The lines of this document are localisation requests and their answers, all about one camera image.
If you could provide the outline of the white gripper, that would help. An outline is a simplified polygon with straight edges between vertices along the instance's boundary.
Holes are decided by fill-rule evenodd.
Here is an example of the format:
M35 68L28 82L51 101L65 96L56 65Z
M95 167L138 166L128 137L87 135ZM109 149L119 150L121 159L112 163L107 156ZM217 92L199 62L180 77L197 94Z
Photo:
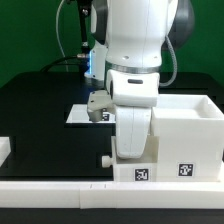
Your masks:
M115 108L116 151L120 158L140 158L157 105L160 75L131 74L110 69L106 89Z

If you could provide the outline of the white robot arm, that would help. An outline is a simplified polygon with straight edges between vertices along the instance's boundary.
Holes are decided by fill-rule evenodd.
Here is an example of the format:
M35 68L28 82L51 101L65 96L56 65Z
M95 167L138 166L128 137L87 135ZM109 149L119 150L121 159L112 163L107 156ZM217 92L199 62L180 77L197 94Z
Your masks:
M174 53L192 34L191 0L93 0L89 78L99 90L90 93L87 113L92 122L108 110L115 115L117 155L142 156L160 81L161 52Z

